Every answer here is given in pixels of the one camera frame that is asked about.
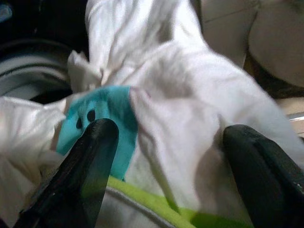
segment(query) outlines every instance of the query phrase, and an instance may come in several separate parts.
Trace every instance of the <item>white cloth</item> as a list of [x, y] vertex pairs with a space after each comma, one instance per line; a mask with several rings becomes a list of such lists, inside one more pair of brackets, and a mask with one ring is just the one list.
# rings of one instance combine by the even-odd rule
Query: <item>white cloth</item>
[[[188, 1], [89, 0], [86, 24], [90, 61], [76, 52], [69, 58], [74, 92], [109, 85], [133, 87], [130, 101], [139, 132], [126, 182], [165, 196], [179, 207], [249, 222], [220, 149], [224, 128], [238, 123], [276, 141], [304, 168], [304, 147], [288, 120], [250, 76], [207, 46]], [[38, 155], [49, 152], [54, 125], [68, 104], [63, 100], [33, 109], [1, 107], [1, 115], [9, 120], [1, 121], [0, 133], [11, 131], [6, 145], [35, 145], [10, 163], [22, 158], [37, 162]], [[34, 128], [41, 122], [41, 116], [33, 115], [36, 112], [45, 116], [41, 129]], [[16, 134], [16, 126], [22, 124], [31, 137]], [[0, 152], [8, 156], [5, 148], [1, 144]], [[35, 154], [34, 159], [28, 153]], [[23, 171], [18, 175], [14, 185], [20, 188], [23, 179], [31, 180]], [[4, 186], [9, 190], [14, 185]], [[15, 194], [20, 202], [30, 188]], [[1, 185], [1, 196], [8, 197], [3, 189]], [[9, 218], [10, 225], [20, 209], [20, 203], [14, 208], [13, 202], [8, 198], [0, 202], [0, 216]], [[125, 225], [122, 221], [117, 227]]]

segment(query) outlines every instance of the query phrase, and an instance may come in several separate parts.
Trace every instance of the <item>washing machine drum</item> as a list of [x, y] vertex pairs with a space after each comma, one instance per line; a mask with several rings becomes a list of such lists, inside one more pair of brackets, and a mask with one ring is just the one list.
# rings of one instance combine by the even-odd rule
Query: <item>washing machine drum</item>
[[0, 96], [50, 103], [71, 94], [67, 59], [87, 50], [86, 0], [0, 0]]
[[15, 46], [0, 58], [0, 96], [46, 104], [71, 94], [69, 53], [69, 48], [46, 41]]

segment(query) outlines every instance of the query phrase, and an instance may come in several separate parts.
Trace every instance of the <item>clothing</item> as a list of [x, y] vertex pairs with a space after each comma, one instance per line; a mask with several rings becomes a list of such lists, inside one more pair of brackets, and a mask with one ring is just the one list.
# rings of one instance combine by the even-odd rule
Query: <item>clothing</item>
[[[78, 135], [74, 127], [80, 126], [79, 117], [85, 120], [82, 127], [91, 119], [87, 115], [91, 101], [94, 107], [102, 107], [95, 118], [103, 111], [115, 111], [109, 117], [126, 126], [124, 130], [132, 135], [129, 145], [135, 142], [124, 163], [125, 173], [120, 172], [120, 180], [110, 181], [109, 186], [118, 191], [116, 196], [126, 195], [139, 205], [137, 208], [143, 206], [136, 210], [139, 214], [134, 213], [139, 221], [146, 219], [143, 214], [149, 214], [154, 216], [152, 220], [157, 215], [154, 225], [167, 227], [250, 225], [221, 148], [223, 130], [232, 124], [253, 127], [304, 168], [304, 147], [289, 121], [249, 75], [208, 47], [188, 1], [89, 0], [85, 21], [90, 56], [88, 61], [82, 54], [70, 55], [72, 96], [45, 106], [0, 99], [10, 107], [0, 110], [8, 119], [1, 120], [0, 132], [11, 132], [6, 146], [0, 145], [1, 160], [8, 164], [0, 166], [7, 169], [0, 170], [0, 217], [10, 226], [26, 196], [43, 178], [41, 164], [54, 168], [60, 163], [37, 157], [58, 157], [56, 146], [57, 151], [69, 147], [70, 140]], [[96, 94], [109, 91], [111, 99], [96, 99]], [[23, 149], [15, 150], [10, 145]], [[35, 164], [31, 175], [28, 172], [32, 166], [24, 166], [21, 161]], [[12, 179], [8, 173], [14, 172]], [[13, 194], [9, 192], [11, 187], [21, 190], [15, 199], [8, 197]], [[102, 221], [118, 228], [132, 227], [130, 214], [118, 219], [114, 213], [120, 204], [128, 210], [125, 198], [110, 208], [107, 196], [113, 197], [114, 192], [108, 193], [101, 214], [113, 213], [103, 217], [108, 221]], [[97, 222], [96, 226], [105, 224]]]

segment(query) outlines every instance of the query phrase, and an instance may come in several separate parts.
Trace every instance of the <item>lime green trim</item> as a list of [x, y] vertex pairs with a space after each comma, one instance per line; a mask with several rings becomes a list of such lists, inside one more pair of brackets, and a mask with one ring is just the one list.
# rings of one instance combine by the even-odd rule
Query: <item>lime green trim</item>
[[197, 213], [186, 208], [178, 208], [178, 212], [176, 212], [170, 207], [170, 203], [166, 198], [149, 194], [113, 177], [109, 178], [108, 186], [119, 190], [139, 204], [151, 209], [177, 228], [252, 228], [252, 226], [237, 221], [220, 216]]

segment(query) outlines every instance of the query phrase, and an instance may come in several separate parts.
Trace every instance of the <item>teal fabric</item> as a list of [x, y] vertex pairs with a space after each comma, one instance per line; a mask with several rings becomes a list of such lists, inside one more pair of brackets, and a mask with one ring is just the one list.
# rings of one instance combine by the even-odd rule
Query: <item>teal fabric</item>
[[63, 122], [56, 151], [68, 153], [86, 127], [94, 119], [109, 118], [119, 129], [119, 141], [111, 175], [124, 178], [135, 149], [137, 121], [129, 102], [129, 87], [111, 86], [92, 91], [73, 101]]

